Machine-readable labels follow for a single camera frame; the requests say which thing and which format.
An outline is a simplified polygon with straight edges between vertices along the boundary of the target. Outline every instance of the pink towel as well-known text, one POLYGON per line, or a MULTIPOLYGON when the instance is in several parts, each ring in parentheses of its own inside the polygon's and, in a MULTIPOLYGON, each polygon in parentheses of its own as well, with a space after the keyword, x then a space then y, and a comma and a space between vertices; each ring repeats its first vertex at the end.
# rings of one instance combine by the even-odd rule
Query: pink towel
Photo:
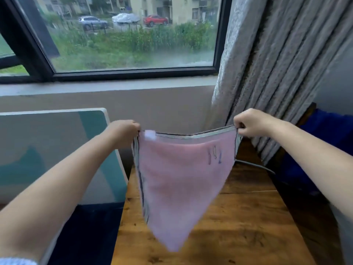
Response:
POLYGON ((143 131, 135 140, 145 221, 169 251, 179 250, 222 189, 240 143, 236 134, 234 126, 186 136, 143 131))

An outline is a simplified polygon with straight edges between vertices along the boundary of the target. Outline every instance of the cable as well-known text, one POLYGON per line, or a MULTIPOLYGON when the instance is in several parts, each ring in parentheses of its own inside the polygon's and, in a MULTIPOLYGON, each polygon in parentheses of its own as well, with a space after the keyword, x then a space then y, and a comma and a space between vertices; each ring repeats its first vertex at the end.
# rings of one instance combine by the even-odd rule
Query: cable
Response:
POLYGON ((246 161, 242 161, 242 160, 238 160, 238 159, 236 159, 235 162, 241 162, 243 164, 247 164, 247 165, 252 165, 252 166, 259 167, 259 168, 263 168, 263 169, 266 169, 267 171, 270 171, 272 174, 276 175, 276 173, 273 172, 271 169, 268 169, 267 167, 264 167, 262 165, 257 165, 257 164, 253 164, 251 162, 246 162, 246 161))

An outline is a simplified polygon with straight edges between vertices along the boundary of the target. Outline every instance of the white window sill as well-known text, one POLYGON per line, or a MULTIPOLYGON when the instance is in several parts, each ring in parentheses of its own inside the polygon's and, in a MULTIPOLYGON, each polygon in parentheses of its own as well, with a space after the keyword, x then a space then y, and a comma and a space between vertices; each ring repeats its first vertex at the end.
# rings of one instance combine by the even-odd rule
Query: white window sill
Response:
POLYGON ((41 95, 53 93, 86 93, 112 90, 137 90, 180 88, 191 86, 214 86, 217 76, 141 79, 105 82, 67 82, 45 84, 9 84, 0 85, 0 96, 41 95))

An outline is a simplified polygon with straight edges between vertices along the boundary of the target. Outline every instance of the person's left hand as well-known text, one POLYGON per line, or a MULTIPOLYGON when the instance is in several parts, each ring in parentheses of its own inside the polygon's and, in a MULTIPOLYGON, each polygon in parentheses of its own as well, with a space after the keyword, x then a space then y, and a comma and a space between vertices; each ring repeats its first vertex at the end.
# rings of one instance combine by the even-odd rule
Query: person's left hand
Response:
POLYGON ((118 120, 111 122, 102 135, 113 143, 114 149, 128 148, 140 128, 140 124, 133 120, 118 120))

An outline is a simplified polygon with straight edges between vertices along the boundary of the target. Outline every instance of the wooden table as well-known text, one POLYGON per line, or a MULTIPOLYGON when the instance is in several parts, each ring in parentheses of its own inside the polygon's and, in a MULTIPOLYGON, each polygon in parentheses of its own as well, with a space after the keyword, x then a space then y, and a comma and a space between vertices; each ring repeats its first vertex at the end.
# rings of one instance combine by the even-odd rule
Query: wooden table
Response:
MULTIPOLYGON (((250 141, 239 160, 261 164, 250 141)), ((178 253, 170 253, 144 223, 131 171, 112 265, 315 264, 266 170, 236 164, 227 182, 178 253)))

